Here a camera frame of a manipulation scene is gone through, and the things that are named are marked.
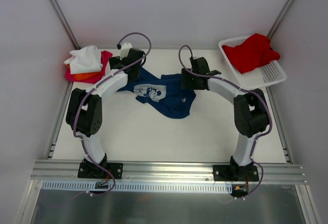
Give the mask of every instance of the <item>metal frame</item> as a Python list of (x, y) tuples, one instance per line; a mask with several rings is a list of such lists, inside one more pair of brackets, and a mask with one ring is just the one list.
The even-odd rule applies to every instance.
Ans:
[[(99, 181), (90, 180), (43, 180), (42, 189), (45, 190), (67, 190), (67, 191), (93, 191), (102, 192), (97, 187)], [(150, 193), (212, 193), (231, 194), (232, 184), (226, 183), (171, 183), (171, 182), (132, 182), (113, 181), (107, 183), (108, 188), (113, 187), (112, 192), (150, 192)]]
[(58, 112), (58, 115), (56, 118), (56, 122), (55, 122), (53, 130), (51, 132), (50, 142), (49, 142), (49, 146), (48, 146), (48, 150), (47, 150), (45, 159), (52, 158), (52, 155), (55, 150), (56, 143), (57, 143), (57, 138), (58, 138), (58, 135), (60, 132), (60, 128), (62, 126), (63, 119), (65, 116), (66, 107), (67, 107), (68, 101), (70, 99), (72, 87), (73, 87), (73, 82), (67, 82), (67, 85), (65, 87), (64, 96), (60, 102), (60, 109), (59, 109), (59, 112)]
[(49, 0), (52, 8), (54, 9), (61, 25), (63, 26), (66, 34), (67, 34), (67, 37), (69, 38), (69, 40), (71, 41), (73, 47), (75, 48), (75, 50), (78, 50), (78, 49), (81, 49), (80, 48), (80, 45), (78, 44), (74, 34), (73, 34), (73, 31), (70, 27), (70, 25), (68, 24), (65, 16), (64, 16), (64, 13), (62, 12), (62, 9), (60, 8), (57, 0)]
[(321, 223), (309, 186), (295, 186), (306, 223)]
[(268, 37), (272, 38), (273, 35), (275, 34), (275, 32), (277, 31), (277, 29), (279, 28), (282, 20), (284, 19), (284, 17), (286, 16), (287, 12), (289, 11), (289, 9), (291, 8), (292, 4), (294, 3), (295, 0), (287, 0), (286, 3), (283, 5), (279, 15), (277, 16), (275, 22), (273, 23), (269, 33), (268, 33)]
[[(287, 0), (277, 16), (273, 26), (271, 27), (268, 37), (272, 38), (274, 33), (279, 28), (286, 13), (290, 9), (295, 0)], [(59, 21), (67, 33), (72, 45), (75, 49), (80, 46), (57, 2), (57, 0), (49, 0)], [(52, 152), (56, 144), (59, 130), (62, 124), (67, 103), (69, 101), (72, 84), (66, 86), (65, 94), (61, 102), (61, 108), (57, 116), (57, 121), (52, 131), (50, 145), (46, 158), (52, 157)], [(295, 185), (300, 204), (306, 223), (321, 223), (319, 215), (313, 205), (312, 196), (308, 187), (307, 179), (301, 165), (292, 164), (293, 157), (288, 147), (288, 141), (285, 138), (281, 121), (279, 119), (278, 110), (274, 102), (271, 88), (267, 88), (269, 100), (276, 119), (282, 147), (285, 151), (286, 161), (291, 164), (263, 164), (264, 179), (263, 184), (280, 184), (280, 185)], [(18, 216), (19, 223), (30, 223), (35, 209), (39, 191), (42, 187), (43, 180), (79, 180), (77, 178), (77, 170), (80, 161), (76, 160), (37, 160), (33, 173), (31, 175), (31, 184), (28, 191), (28, 196), (25, 198), (25, 207), (21, 210)], [(213, 179), (212, 166), (218, 163), (178, 163), (178, 162), (122, 162), (124, 164), (123, 179), (124, 182), (173, 182), (182, 184), (215, 184)]]
[[(213, 165), (229, 163), (188, 163), (188, 162), (139, 162), (123, 163), (122, 180), (133, 182), (175, 182), (213, 184)], [(32, 179), (71, 179), (77, 180), (80, 161), (78, 160), (37, 160), (31, 175)], [(263, 164), (263, 184), (306, 185), (307, 179), (301, 165)]]

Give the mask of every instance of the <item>folded clothes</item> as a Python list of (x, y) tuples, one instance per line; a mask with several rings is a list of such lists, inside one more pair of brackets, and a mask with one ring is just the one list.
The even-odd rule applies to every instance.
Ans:
[(272, 50), (270, 39), (254, 34), (240, 46), (222, 46), (231, 64), (242, 74), (280, 59), (278, 52)]
[(84, 73), (84, 74), (71, 74), (70, 68), (65, 73), (65, 78), (70, 82), (84, 82), (95, 84), (101, 80), (101, 78), (105, 75), (105, 69), (108, 64), (108, 60), (112, 57), (112, 53), (108, 51), (101, 52), (101, 64), (102, 69), (100, 72), (93, 73)]
[(71, 74), (99, 72), (103, 67), (101, 55), (95, 46), (86, 46), (80, 50), (70, 51), (70, 54), (72, 56), (64, 64), (69, 65)]
[(138, 79), (119, 91), (128, 90), (137, 95), (141, 103), (149, 103), (161, 114), (174, 119), (185, 118), (196, 94), (193, 90), (181, 89), (181, 74), (162, 75), (161, 79), (140, 69)]

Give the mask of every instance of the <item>cable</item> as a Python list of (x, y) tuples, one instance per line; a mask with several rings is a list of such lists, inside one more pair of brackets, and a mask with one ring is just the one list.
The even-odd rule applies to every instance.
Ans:
[[(139, 63), (139, 62), (142, 61), (144, 58), (146, 58), (147, 55), (149, 54), (149, 52), (150, 52), (150, 50), (151, 50), (151, 48), (152, 48), (152, 43), (151, 43), (150, 39), (149, 39), (146, 35), (144, 35), (143, 33), (138, 33), (138, 32), (129, 33), (129, 34), (125, 35), (123, 38), (121, 38), (121, 40), (118, 42), (118, 45), (120, 45), (121, 42), (122, 42), (126, 37), (128, 37), (128, 36), (130, 36), (130, 35), (134, 35), (134, 34), (141, 35), (141, 36), (143, 36), (144, 38), (146, 38), (146, 40), (147, 40), (148, 43), (149, 43), (149, 49), (148, 49), (147, 53), (146, 53), (145, 55), (143, 55), (140, 59), (138, 59), (137, 61), (135, 61), (135, 62), (133, 62), (133, 63), (131, 63), (131, 64), (129, 64), (129, 65), (123, 67), (123, 68), (121, 68), (120, 70), (118, 70), (117, 72), (115, 72), (115, 73), (113, 74), (113, 76), (115, 76), (116, 74), (118, 74), (118, 73), (120, 73), (120, 72), (126, 70), (127, 68), (129, 68), (129, 67), (131, 67), (131, 66), (133, 66), (133, 65), (135, 65), (135, 64), (137, 64), (137, 63)], [(112, 75), (109, 75), (109, 76), (107, 76), (106, 78), (102, 79), (102, 80), (96, 85), (96, 88), (98, 88), (99, 86), (101, 86), (104, 82), (108, 81), (110, 78), (112, 78)], [(103, 170), (103, 171), (105, 171), (107, 174), (109, 174), (109, 175), (111, 176), (111, 178), (113, 179), (113, 183), (114, 183), (114, 184), (113, 184), (113, 186), (112, 186), (109, 190), (107, 190), (107, 191), (105, 191), (105, 192), (103, 192), (103, 193), (100, 193), (100, 194), (96, 194), (96, 193), (93, 193), (93, 194), (92, 194), (92, 196), (102, 196), (102, 195), (106, 195), (106, 194), (108, 194), (111, 190), (114, 189), (115, 184), (116, 184), (115, 179), (114, 179), (114, 176), (112, 175), (111, 172), (109, 172), (107, 169), (103, 168), (103, 167), (100, 166), (97, 162), (95, 162), (95, 161), (93, 160), (93, 158), (89, 155), (89, 153), (88, 153), (88, 151), (87, 151), (87, 148), (86, 148), (86, 146), (85, 146), (85, 142), (84, 142), (84, 140), (83, 140), (83, 137), (82, 137), (81, 135), (78, 135), (78, 134), (76, 133), (77, 121), (78, 121), (78, 117), (79, 117), (79, 115), (80, 115), (80, 112), (81, 112), (82, 106), (83, 106), (83, 104), (85, 103), (85, 101), (87, 100), (87, 98), (88, 98), (88, 97), (89, 97), (89, 96), (90, 96), (95, 90), (96, 90), (95, 88), (92, 88), (92, 89), (91, 89), (91, 90), (90, 90), (90, 91), (84, 96), (84, 98), (82, 99), (82, 101), (81, 101), (81, 103), (80, 103), (80, 105), (79, 105), (79, 107), (78, 107), (78, 109), (77, 109), (76, 116), (75, 116), (75, 120), (74, 120), (74, 124), (73, 124), (73, 135), (74, 135), (74, 137), (76, 137), (76, 138), (80, 138), (80, 139), (81, 139), (81, 143), (82, 143), (83, 150), (84, 150), (85, 154), (87, 155), (88, 159), (89, 159), (93, 164), (95, 164), (98, 168), (100, 168), (101, 170)]]
[(263, 169), (263, 166), (262, 166), (261, 164), (259, 164), (258, 162), (256, 162), (256, 161), (253, 160), (253, 154), (254, 154), (255, 147), (256, 147), (256, 143), (257, 143), (258, 139), (261, 138), (261, 137), (263, 137), (263, 136), (265, 136), (265, 135), (267, 135), (267, 134), (269, 134), (269, 133), (271, 132), (271, 130), (272, 130), (272, 118), (271, 118), (271, 114), (270, 114), (270, 112), (269, 112), (269, 109), (268, 109), (268, 107), (267, 107), (265, 101), (264, 101), (264, 100), (261, 98), (261, 96), (258, 95), (256, 92), (253, 92), (253, 91), (250, 91), (250, 90), (247, 90), (247, 89), (243, 89), (243, 88), (239, 87), (237, 84), (231, 82), (230, 80), (225, 79), (225, 78), (222, 78), (222, 77), (219, 77), (219, 76), (211, 76), (211, 75), (197, 74), (197, 73), (194, 73), (194, 72), (190, 71), (190, 70), (189, 70), (189, 69), (183, 64), (182, 59), (181, 59), (181, 51), (182, 51), (182, 49), (183, 49), (184, 47), (187, 47), (187, 48), (189, 49), (190, 54), (191, 54), (191, 57), (193, 57), (193, 51), (191, 50), (190, 46), (188, 46), (188, 45), (183, 45), (183, 46), (181, 46), (180, 49), (179, 49), (179, 54), (178, 54), (178, 56), (179, 56), (179, 61), (180, 61), (181, 65), (182, 65), (182, 67), (183, 67), (188, 73), (190, 73), (190, 74), (192, 74), (192, 75), (195, 75), (195, 76), (197, 76), (197, 77), (202, 77), (202, 78), (214, 78), (214, 79), (219, 79), (219, 80), (221, 80), (221, 81), (223, 81), (223, 82), (226, 82), (226, 83), (230, 84), (231, 86), (237, 88), (238, 90), (240, 90), (240, 91), (242, 91), (242, 92), (251, 93), (251, 94), (255, 95), (255, 96), (258, 98), (258, 100), (260, 100), (260, 102), (262, 103), (262, 105), (264, 106), (265, 112), (266, 112), (266, 114), (268, 115), (268, 118), (269, 118), (269, 129), (268, 129), (265, 133), (259, 134), (259, 135), (257, 135), (257, 136), (254, 138), (253, 146), (252, 146), (251, 153), (250, 153), (250, 159), (251, 159), (252, 163), (254, 163), (255, 165), (259, 166), (260, 169), (261, 169), (261, 178), (260, 178), (260, 181), (258, 182), (258, 184), (256, 185), (256, 187), (255, 187), (251, 192), (249, 192), (249, 193), (247, 194), (247, 196), (249, 196), (249, 195), (252, 194), (256, 189), (258, 189), (258, 187), (261, 185), (261, 183), (262, 183), (262, 181), (263, 181), (263, 175), (264, 175), (264, 169)]
[(142, 67), (146, 63), (147, 58), (145, 57), (142, 63), (140, 64), (140, 67)]
[(109, 180), (109, 174), (99, 184), (102, 186), (102, 185), (106, 184), (108, 182), (108, 180)]

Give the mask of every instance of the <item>white cloth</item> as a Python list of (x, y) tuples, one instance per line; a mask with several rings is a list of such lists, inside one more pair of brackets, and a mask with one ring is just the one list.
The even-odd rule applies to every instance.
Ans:
[(70, 51), (71, 58), (64, 64), (70, 65), (71, 74), (82, 74), (99, 72), (103, 65), (101, 64), (101, 53), (95, 46), (86, 46), (80, 50)]

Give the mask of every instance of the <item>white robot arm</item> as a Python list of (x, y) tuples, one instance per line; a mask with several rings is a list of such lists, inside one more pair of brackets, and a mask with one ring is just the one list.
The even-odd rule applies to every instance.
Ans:
[[(109, 74), (105, 75), (104, 78), (106, 78), (109, 75), (112, 75), (113, 77), (100, 85), (99, 88), (96, 88), (96, 86), (101, 82), (97, 82), (93, 86), (89, 87), (86, 92), (88, 93), (92, 88), (95, 88), (95, 91), (93, 91), (92, 95), (98, 95), (101, 98), (102, 103), (107, 100), (108, 97), (110, 97), (112, 94), (114, 94), (117, 90), (119, 90), (122, 87), (125, 87), (128, 83), (128, 75), (124, 72), (120, 72), (116, 75), (114, 75), (115, 72), (117, 72), (118, 69), (112, 69)], [(95, 121), (94, 125), (98, 128), (100, 128), (100, 121)], [(100, 143), (100, 137), (99, 133), (95, 133), (88, 137), (87, 135), (79, 132), (79, 134), (83, 137), (83, 140), (85, 142), (85, 146), (87, 148), (87, 151), (89, 153), (89, 156), (96, 162), (100, 163), (103, 158), (105, 157), (105, 152), (103, 150), (103, 147)]]
[(251, 175), (251, 181), (258, 181), (258, 174), (255, 174), (256, 177), (254, 177), (257, 168), (253, 165), (250, 155), (256, 146), (255, 138), (269, 125), (263, 92), (255, 89), (245, 94), (236, 85), (222, 81), (224, 76), (217, 70), (210, 71), (208, 63), (203, 57), (191, 57), (190, 62), (192, 69), (181, 70), (181, 87), (215, 92), (234, 106), (235, 126), (239, 132), (237, 148), (230, 158), (229, 166), (213, 166), (213, 172), (218, 172), (218, 174), (214, 174), (214, 179), (216, 181), (246, 181)]

